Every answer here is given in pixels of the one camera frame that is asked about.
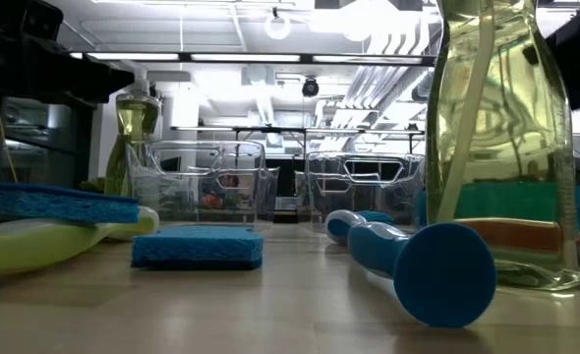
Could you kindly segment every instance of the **ceiling light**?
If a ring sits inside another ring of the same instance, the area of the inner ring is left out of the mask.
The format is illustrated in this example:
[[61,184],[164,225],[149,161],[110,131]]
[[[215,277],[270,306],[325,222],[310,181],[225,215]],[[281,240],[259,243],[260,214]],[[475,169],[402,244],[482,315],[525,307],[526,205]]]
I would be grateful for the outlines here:
[[[273,29],[272,22],[274,20],[281,20],[283,24],[281,25],[280,29]],[[263,23],[263,30],[266,31],[266,34],[272,39],[284,39],[285,37],[290,34],[290,19],[287,17],[277,16],[276,18],[272,15],[268,16],[265,23]]]
[[358,129],[307,129],[306,133],[340,133],[354,134],[360,133]]
[[270,8],[271,5],[279,9],[293,9],[294,2],[286,1],[266,1],[266,0],[246,0],[246,1],[228,1],[228,0],[91,0],[96,4],[138,4],[138,5],[157,5],[157,6],[179,6],[179,5],[195,5],[206,7],[217,6],[237,6],[237,7],[256,7],[256,8]]
[[402,135],[402,134],[413,134],[413,135],[422,135],[424,132],[422,131],[409,131],[409,130],[402,130],[402,129],[393,129],[393,130],[367,130],[365,131],[366,134],[392,134],[392,135]]
[[298,63],[300,55],[284,54],[192,54],[192,60],[198,62],[266,62],[266,63]]
[[[83,53],[70,54],[75,58],[82,58]],[[106,53],[91,52],[86,53],[98,60],[137,60],[137,61],[179,61],[177,53]]]
[[357,63],[376,65],[420,65],[422,57],[400,55],[315,55],[316,63]]
[[274,159],[303,159],[303,156],[300,154],[292,154],[292,153],[267,153],[266,159],[274,158]]
[[172,127],[172,130],[196,132],[233,132],[233,128],[229,127]]

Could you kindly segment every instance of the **white ceiling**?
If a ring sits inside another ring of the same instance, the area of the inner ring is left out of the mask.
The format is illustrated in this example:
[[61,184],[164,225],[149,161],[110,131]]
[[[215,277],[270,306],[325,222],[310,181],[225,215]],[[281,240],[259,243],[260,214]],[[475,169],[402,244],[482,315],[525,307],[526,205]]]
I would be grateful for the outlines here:
[[[273,39],[264,30],[269,9],[208,8],[201,6],[148,6],[139,4],[93,3],[91,0],[47,0],[65,14],[59,42],[74,51],[221,51],[266,53],[364,53],[370,41],[353,41],[343,33],[314,32],[307,24],[315,13],[314,0],[299,0],[302,10],[281,12],[291,18],[289,35]],[[426,8],[430,34],[440,27],[436,9]],[[562,26],[572,11],[540,11],[538,23],[543,35]],[[402,19],[387,21],[402,32],[414,25]],[[342,30],[361,26],[350,22]],[[332,94],[344,94],[353,83],[358,67],[268,65],[275,73],[316,76],[321,92],[315,98],[303,98],[301,84],[270,89],[274,110],[303,111],[314,114],[317,101]],[[257,110],[253,87],[243,86],[244,65],[152,64],[149,70],[190,72],[201,95],[202,118],[247,116]]]

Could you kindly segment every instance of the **fluorescent light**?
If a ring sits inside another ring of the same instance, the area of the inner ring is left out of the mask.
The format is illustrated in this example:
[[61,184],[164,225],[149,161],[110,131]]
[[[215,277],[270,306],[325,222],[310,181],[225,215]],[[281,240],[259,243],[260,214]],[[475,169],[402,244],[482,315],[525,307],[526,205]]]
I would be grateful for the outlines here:
[[302,83],[306,79],[305,76],[294,73],[275,73],[274,78],[278,81],[293,81],[297,83]]
[[409,130],[367,130],[365,131],[366,134],[392,134],[392,135],[400,135],[400,134],[424,134],[422,131],[409,131]]
[[173,130],[196,132],[233,132],[230,127],[172,127]]
[[[75,58],[83,56],[82,53],[72,53]],[[91,52],[86,53],[98,60],[139,60],[139,61],[179,61],[177,53],[107,53]]]
[[237,7],[262,7],[270,8],[274,5],[279,9],[292,9],[294,2],[277,2],[266,0],[255,1],[226,1],[226,0],[91,0],[96,4],[137,4],[137,5],[194,5],[194,6],[237,6]]
[[284,54],[192,54],[194,61],[207,62],[277,62],[298,63],[299,55]]
[[278,159],[299,158],[299,159],[303,159],[303,156],[300,154],[292,154],[292,153],[267,153],[266,158],[278,158]]
[[360,133],[358,129],[307,129],[306,133]]
[[423,58],[392,55],[315,55],[316,63],[358,63],[358,64],[383,64],[383,65],[419,65]]

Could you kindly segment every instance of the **sponge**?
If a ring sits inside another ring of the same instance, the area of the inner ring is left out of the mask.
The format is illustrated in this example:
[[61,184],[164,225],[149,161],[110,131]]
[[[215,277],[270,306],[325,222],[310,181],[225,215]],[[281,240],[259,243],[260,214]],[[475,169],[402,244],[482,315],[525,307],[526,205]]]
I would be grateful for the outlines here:
[[251,228],[175,226],[133,240],[132,267],[250,270],[261,266],[263,238]]
[[0,183],[0,218],[4,217],[134,223],[140,220],[140,205],[133,198],[43,184]]

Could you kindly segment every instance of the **yellow liquid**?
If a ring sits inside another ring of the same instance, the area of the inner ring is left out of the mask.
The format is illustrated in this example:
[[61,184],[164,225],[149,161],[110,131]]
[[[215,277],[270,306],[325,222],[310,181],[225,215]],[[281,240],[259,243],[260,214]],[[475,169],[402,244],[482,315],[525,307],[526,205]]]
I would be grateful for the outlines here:
[[[570,111],[535,22],[535,0],[442,0],[441,5],[445,33],[427,127],[429,221],[445,221],[438,215],[450,166],[464,158],[462,189],[450,218],[479,231],[495,256],[499,283],[546,290],[578,285]],[[494,35],[481,30],[485,21]],[[474,63],[490,41],[493,55],[482,99],[474,106],[477,114],[467,117],[469,85],[482,78],[476,77]],[[467,155],[456,156],[466,119],[475,119],[475,130]]]
[[118,136],[111,150],[104,194],[130,197],[128,188],[126,144],[130,141],[146,141],[152,138],[159,116],[159,102],[153,97],[123,93],[117,97]]

